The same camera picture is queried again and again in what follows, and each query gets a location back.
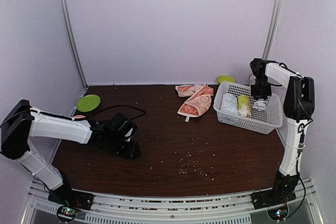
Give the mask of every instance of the dish towel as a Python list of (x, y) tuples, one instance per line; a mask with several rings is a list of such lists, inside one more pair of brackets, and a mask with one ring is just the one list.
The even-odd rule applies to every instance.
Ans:
[(237, 98), (230, 93), (223, 94), (221, 111), (238, 115), (238, 102)]
[(179, 97), (190, 97), (178, 110), (179, 115), (186, 116), (185, 121), (197, 118), (208, 111), (214, 90), (207, 84), (182, 85), (175, 87)]

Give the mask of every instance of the green plate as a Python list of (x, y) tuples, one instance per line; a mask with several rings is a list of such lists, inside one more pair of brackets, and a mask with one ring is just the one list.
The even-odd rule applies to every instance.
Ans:
[(94, 110), (100, 104), (100, 97), (96, 94), (89, 94), (77, 102), (77, 110), (80, 112), (89, 112)]

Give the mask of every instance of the orange cloth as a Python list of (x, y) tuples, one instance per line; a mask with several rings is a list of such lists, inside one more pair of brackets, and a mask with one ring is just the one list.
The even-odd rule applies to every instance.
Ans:
[(176, 86), (179, 97), (189, 97), (177, 112), (179, 115), (196, 118), (203, 115), (211, 106), (211, 96), (214, 90), (207, 84)]

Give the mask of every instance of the white rolled towel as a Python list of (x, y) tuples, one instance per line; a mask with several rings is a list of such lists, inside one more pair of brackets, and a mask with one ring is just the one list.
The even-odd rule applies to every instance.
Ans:
[(264, 99), (259, 99), (254, 103), (253, 108), (261, 111), (267, 109), (267, 106), (268, 106), (267, 101), (265, 101)]
[(223, 94), (221, 111), (238, 115), (237, 98), (230, 93)]

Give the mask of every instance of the rolled towel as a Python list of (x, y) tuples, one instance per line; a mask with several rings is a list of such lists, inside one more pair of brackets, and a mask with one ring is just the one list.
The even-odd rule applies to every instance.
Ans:
[(221, 111), (238, 115), (237, 98), (230, 93), (223, 94)]
[(264, 99), (258, 99), (254, 104), (253, 108), (261, 111), (267, 109), (268, 102), (265, 101)]
[(251, 117), (250, 98), (247, 95), (240, 95), (238, 97), (238, 115), (245, 118)]

